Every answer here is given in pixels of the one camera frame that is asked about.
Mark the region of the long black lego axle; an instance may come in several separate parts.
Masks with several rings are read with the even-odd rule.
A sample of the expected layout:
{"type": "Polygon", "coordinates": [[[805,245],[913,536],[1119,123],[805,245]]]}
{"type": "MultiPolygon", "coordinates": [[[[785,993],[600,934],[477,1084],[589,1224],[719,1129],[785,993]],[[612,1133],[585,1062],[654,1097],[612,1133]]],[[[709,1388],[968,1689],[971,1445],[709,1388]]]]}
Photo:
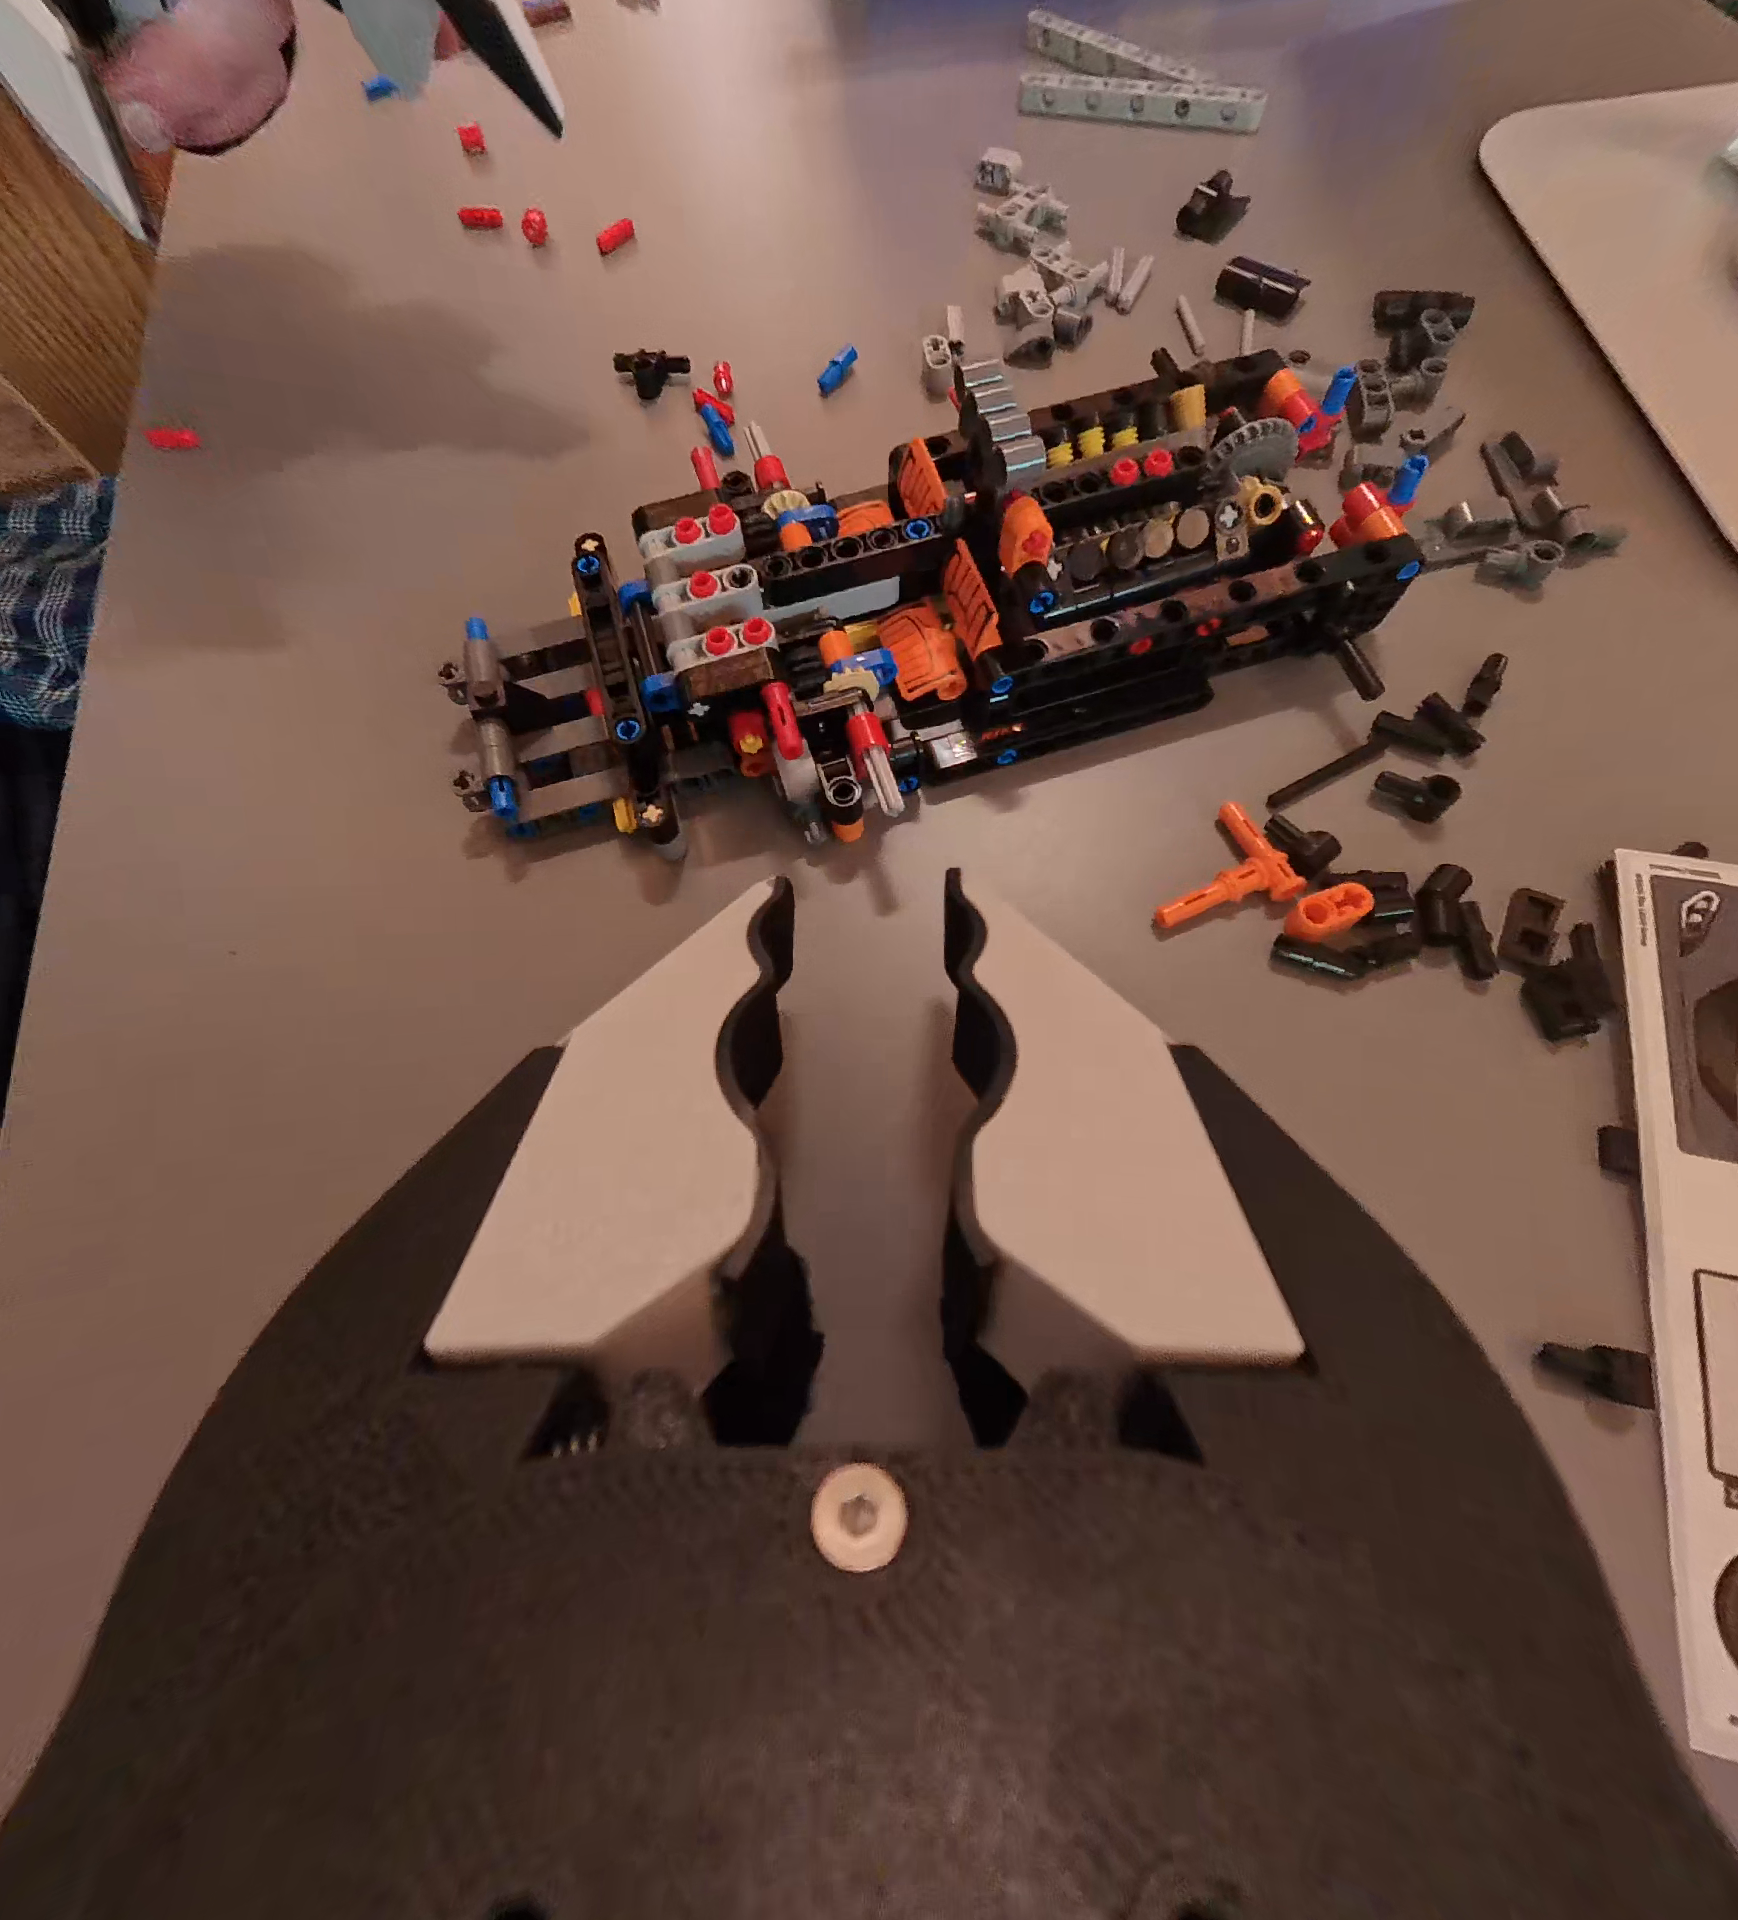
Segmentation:
{"type": "Polygon", "coordinates": [[[1385,753],[1388,742],[1379,737],[1369,737],[1322,766],[1270,790],[1266,795],[1266,810],[1270,815],[1285,815],[1295,803],[1310,798],[1313,793],[1336,780],[1343,780],[1362,769],[1372,766],[1374,763],[1382,761],[1385,753]]]}

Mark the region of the white stand with flat base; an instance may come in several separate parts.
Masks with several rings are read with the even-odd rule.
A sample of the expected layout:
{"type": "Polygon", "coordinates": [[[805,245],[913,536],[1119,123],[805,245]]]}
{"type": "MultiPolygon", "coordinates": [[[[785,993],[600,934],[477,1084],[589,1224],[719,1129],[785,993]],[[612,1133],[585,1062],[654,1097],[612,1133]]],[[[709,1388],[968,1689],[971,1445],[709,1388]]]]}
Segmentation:
{"type": "Polygon", "coordinates": [[[1738,94],[1528,109],[1480,166],[1738,556],[1738,94]]]}

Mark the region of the scattered red lego pins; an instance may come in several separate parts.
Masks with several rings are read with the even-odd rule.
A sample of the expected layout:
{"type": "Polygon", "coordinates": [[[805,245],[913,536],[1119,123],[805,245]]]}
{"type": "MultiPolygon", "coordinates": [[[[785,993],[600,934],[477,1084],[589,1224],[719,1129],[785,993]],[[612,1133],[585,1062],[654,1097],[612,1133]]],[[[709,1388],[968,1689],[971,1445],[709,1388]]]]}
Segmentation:
{"type": "Polygon", "coordinates": [[[558,451],[596,396],[635,396],[612,369],[631,349],[692,362],[688,385],[640,406],[679,394],[697,416],[692,389],[733,406],[727,366],[677,349],[680,310],[640,275],[631,218],[587,236],[492,177],[470,189],[467,204],[415,191],[337,220],[329,236],[361,242],[364,276],[313,249],[167,253],[139,440],[245,463],[349,443],[558,451]]]}

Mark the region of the pile of black lego connectors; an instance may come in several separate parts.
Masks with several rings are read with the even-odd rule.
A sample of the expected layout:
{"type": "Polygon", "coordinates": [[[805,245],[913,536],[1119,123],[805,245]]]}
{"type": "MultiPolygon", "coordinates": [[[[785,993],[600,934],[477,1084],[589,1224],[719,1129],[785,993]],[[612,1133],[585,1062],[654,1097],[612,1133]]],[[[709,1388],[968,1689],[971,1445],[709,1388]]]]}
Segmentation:
{"type": "MultiPolygon", "coordinates": [[[[1486,742],[1480,723],[1501,694],[1505,673],[1505,654],[1492,652],[1457,701],[1434,690],[1410,715],[1382,711],[1366,738],[1384,738],[1385,755],[1469,761],[1486,742]]],[[[1300,826],[1289,810],[1266,813],[1261,829],[1308,880],[1306,893],[1336,880],[1362,880],[1376,897],[1366,923],[1327,943],[1300,943],[1282,928],[1270,944],[1270,960],[1280,970],[1362,986],[1425,955],[1441,955],[1476,986],[1514,977],[1546,1042],[1590,1038],[1620,1010],[1599,932],[1592,923],[1568,924],[1563,897],[1519,887],[1492,919],[1472,871],[1459,863],[1440,860],[1418,878],[1398,868],[1350,868],[1336,834],[1300,826]]]]}

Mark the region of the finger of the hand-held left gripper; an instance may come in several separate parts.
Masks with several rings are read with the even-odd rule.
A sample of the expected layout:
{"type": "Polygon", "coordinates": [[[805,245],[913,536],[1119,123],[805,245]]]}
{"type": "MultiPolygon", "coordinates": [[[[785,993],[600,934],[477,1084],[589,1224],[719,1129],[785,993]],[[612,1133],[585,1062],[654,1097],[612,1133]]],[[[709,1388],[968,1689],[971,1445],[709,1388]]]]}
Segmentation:
{"type": "Polygon", "coordinates": [[[464,48],[557,140],[566,134],[566,104],[521,2],[438,2],[464,48]]]}
{"type": "Polygon", "coordinates": [[[153,240],[120,123],[63,11],[50,2],[0,2],[0,86],[35,132],[136,240],[153,240]]]}

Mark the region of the pile of dark grey lego connectors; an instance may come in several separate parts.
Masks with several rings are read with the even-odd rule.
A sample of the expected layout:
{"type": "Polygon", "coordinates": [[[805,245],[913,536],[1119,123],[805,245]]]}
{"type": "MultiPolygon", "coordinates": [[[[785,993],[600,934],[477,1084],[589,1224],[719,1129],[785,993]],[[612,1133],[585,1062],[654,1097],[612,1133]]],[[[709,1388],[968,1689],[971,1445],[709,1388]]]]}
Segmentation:
{"type": "Polygon", "coordinates": [[[1463,292],[1403,287],[1372,297],[1379,347],[1351,369],[1337,487],[1346,504],[1374,497],[1402,523],[1421,573],[1459,570],[1536,597],[1557,573],[1615,553],[1626,530],[1577,502],[1557,459],[1512,431],[1473,445],[1483,492],[1423,504],[1437,466],[1467,436],[1452,357],[1473,312],[1463,292]]]}

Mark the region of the partly built lego car chassis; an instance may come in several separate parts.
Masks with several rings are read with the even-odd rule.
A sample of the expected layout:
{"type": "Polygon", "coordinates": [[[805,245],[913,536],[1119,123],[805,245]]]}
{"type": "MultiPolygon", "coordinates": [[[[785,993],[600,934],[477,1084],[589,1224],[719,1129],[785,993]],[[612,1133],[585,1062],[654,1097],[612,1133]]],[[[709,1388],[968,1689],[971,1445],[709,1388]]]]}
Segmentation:
{"type": "Polygon", "coordinates": [[[565,615],[469,619],[440,690],[451,790],[492,834],[611,822],[679,858],[685,804],[772,793],[812,844],[913,795],[1185,717],[1218,678],[1325,659],[1382,698],[1374,634],[1425,554],[1390,491],[1303,492],[1319,412],[1275,351],[1025,408],[997,359],[951,366],[944,435],[880,484],[747,469],[639,509],[619,565],[571,542],[565,615]]]}

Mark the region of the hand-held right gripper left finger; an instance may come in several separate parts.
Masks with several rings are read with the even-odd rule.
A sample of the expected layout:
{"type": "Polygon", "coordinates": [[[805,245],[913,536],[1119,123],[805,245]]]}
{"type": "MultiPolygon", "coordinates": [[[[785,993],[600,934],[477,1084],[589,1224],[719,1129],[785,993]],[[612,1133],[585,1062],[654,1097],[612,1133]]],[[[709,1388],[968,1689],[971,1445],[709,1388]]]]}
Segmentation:
{"type": "Polygon", "coordinates": [[[779,876],[571,1028],[456,1278],[436,1366],[721,1370],[779,1202],[760,1104],[783,1067],[795,890],[779,876]]]}

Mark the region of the light grey lego beam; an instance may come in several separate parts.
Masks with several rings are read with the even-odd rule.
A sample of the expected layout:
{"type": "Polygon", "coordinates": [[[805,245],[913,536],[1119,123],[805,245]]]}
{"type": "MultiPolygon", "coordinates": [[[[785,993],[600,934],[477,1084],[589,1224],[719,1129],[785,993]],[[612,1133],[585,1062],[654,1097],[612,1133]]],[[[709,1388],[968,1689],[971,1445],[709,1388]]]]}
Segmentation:
{"type": "Polygon", "coordinates": [[[1144,80],[1074,70],[1025,70],[1017,107],[1025,116],[1084,125],[1153,127],[1253,134],[1267,94],[1261,88],[1219,81],[1144,80]]]}
{"type": "Polygon", "coordinates": [[[1187,59],[1162,54],[1045,7],[1028,11],[1025,48],[1056,68],[1097,77],[1142,80],[1170,86],[1216,81],[1187,59]]]}

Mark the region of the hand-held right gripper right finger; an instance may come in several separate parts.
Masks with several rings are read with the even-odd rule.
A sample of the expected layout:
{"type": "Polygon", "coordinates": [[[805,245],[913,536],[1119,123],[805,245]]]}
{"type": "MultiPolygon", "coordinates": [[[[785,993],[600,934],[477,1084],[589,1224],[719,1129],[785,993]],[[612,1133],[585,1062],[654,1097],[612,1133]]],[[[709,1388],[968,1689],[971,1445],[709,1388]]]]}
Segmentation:
{"type": "Polygon", "coordinates": [[[1306,1349],[1165,1033],[960,871],[942,880],[953,1366],[1288,1366],[1306,1349]]]}

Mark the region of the wooden furniture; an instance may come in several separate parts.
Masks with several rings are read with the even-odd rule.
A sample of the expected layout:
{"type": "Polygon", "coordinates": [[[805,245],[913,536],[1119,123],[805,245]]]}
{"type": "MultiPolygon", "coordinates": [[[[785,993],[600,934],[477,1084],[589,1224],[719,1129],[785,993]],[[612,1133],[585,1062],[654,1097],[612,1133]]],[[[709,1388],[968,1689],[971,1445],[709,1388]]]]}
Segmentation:
{"type": "Polygon", "coordinates": [[[0,497],[120,470],[153,276],[0,86],[0,497]]]}

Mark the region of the person's left hand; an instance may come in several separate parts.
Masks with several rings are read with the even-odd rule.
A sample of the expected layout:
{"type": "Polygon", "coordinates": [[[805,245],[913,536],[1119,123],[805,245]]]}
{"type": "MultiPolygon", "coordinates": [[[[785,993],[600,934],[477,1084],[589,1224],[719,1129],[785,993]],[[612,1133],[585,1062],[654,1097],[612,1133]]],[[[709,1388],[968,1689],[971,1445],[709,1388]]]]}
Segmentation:
{"type": "Polygon", "coordinates": [[[138,151],[215,157],[277,114],[294,50],[288,2],[180,2],[121,41],[97,81],[138,151]]]}

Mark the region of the orange lego axle connector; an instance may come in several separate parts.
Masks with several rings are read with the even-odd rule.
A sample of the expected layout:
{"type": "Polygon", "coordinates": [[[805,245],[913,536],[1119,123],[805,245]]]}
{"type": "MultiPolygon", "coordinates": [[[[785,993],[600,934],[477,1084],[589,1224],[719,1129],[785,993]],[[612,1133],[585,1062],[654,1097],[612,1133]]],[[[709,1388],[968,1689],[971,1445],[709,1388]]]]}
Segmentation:
{"type": "Polygon", "coordinates": [[[1218,826],[1238,851],[1238,860],[1210,883],[1153,909],[1151,924],[1173,930],[1181,924],[1238,905],[1253,894],[1271,903],[1289,903],[1306,893],[1308,880],[1295,871],[1288,853],[1280,851],[1240,803],[1218,808],[1218,826]]]}

